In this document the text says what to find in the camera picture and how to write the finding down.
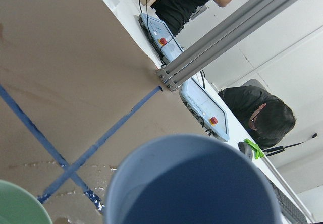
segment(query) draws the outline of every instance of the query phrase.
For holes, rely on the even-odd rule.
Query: black t-shirt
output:
[[[156,0],[151,7],[156,9],[156,14],[167,24],[173,35],[176,35],[198,6],[204,5],[209,0]]]

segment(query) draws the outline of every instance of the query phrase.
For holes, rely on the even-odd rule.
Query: white wall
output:
[[[225,8],[208,2],[209,9],[188,23],[177,40],[191,46],[245,1],[233,0]],[[309,202],[317,192],[315,201],[323,206],[317,188],[323,184],[322,8],[323,0],[298,0],[204,69],[217,89],[256,78],[293,109],[297,124],[279,145],[302,142],[318,133],[270,160],[320,221],[318,208],[312,208],[316,204]]]

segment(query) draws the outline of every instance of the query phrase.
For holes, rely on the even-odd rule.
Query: blue tape cross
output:
[[[112,136],[133,114],[135,114],[150,98],[157,92],[162,90],[160,86],[156,87],[148,95],[146,95],[132,110],[117,121],[97,142],[92,145],[81,157],[78,158],[71,166],[65,169],[50,186],[45,189],[43,196],[39,196],[38,200],[44,203],[76,170],[78,170],[105,142]]]
[[[7,103],[11,110],[17,115],[22,123],[28,128],[28,130],[34,135],[34,137],[42,144],[42,146],[49,152],[49,154],[55,159],[55,161],[63,168],[69,167],[67,161],[59,154],[54,146],[48,141],[48,139],[41,133],[41,131],[35,126],[35,124],[29,119],[29,117],[21,110],[17,103],[10,97],[6,90],[0,85],[0,95],[2,99]],[[87,184],[76,174],[71,175],[71,179],[75,184],[82,188],[83,193],[93,202],[95,207],[99,211],[103,211],[104,205],[101,204],[101,199],[87,186]]]

